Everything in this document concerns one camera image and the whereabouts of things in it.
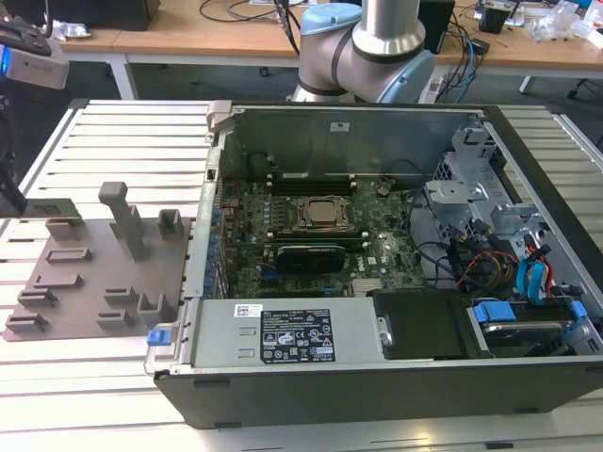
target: black cable on desk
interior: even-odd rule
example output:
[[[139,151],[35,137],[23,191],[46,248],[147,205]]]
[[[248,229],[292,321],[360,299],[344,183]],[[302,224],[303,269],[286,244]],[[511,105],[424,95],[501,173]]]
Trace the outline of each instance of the black cable on desk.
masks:
[[[203,3],[201,3],[201,6],[199,7],[199,14],[201,14],[203,17],[205,17],[205,19],[209,20],[209,21],[213,21],[213,22],[220,22],[222,24],[239,24],[241,22],[250,22],[254,19],[259,19],[261,17],[266,17],[266,16],[270,16],[270,14],[272,14],[274,12],[274,9],[268,12],[263,12],[262,14],[256,14],[255,16],[249,16],[249,17],[245,17],[243,19],[221,19],[220,17],[213,17],[213,16],[209,16],[207,14],[205,14],[204,9],[206,7],[209,6],[209,4],[212,2],[213,0],[204,0]],[[231,6],[235,7],[236,5],[242,5],[243,3],[247,3],[246,1],[244,2],[238,2],[234,5]]]

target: plastic bag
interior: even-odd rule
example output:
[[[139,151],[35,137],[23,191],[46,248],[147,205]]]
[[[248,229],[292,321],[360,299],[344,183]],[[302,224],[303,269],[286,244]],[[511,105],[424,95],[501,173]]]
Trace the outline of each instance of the plastic bag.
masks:
[[[84,24],[70,24],[69,22],[53,21],[53,38],[65,42],[67,38],[89,38],[91,33]]]
[[[586,11],[584,22],[594,28],[603,26],[603,0],[593,0],[593,3],[591,3]]]
[[[528,24],[528,30],[537,42],[555,40],[572,36],[572,25],[579,20],[576,14],[578,5],[560,1],[545,17]]]

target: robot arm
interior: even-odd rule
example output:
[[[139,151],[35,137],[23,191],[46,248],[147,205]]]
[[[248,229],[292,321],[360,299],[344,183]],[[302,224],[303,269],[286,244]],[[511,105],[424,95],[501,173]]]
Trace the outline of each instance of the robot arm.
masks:
[[[309,8],[301,23],[295,102],[413,103],[435,57],[423,50],[419,0],[363,0]]]

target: power supply label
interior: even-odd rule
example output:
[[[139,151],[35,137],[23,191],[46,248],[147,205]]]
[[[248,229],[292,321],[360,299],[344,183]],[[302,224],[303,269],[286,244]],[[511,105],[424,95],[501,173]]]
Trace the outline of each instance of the power supply label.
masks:
[[[335,361],[328,309],[262,311],[260,358],[265,364]]]

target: white label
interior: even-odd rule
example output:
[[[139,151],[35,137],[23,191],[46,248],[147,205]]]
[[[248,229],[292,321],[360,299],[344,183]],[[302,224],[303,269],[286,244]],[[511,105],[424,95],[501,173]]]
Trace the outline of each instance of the white label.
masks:
[[[235,317],[259,317],[262,315],[263,304],[236,304]]]
[[[331,132],[349,132],[349,122],[331,122]]]

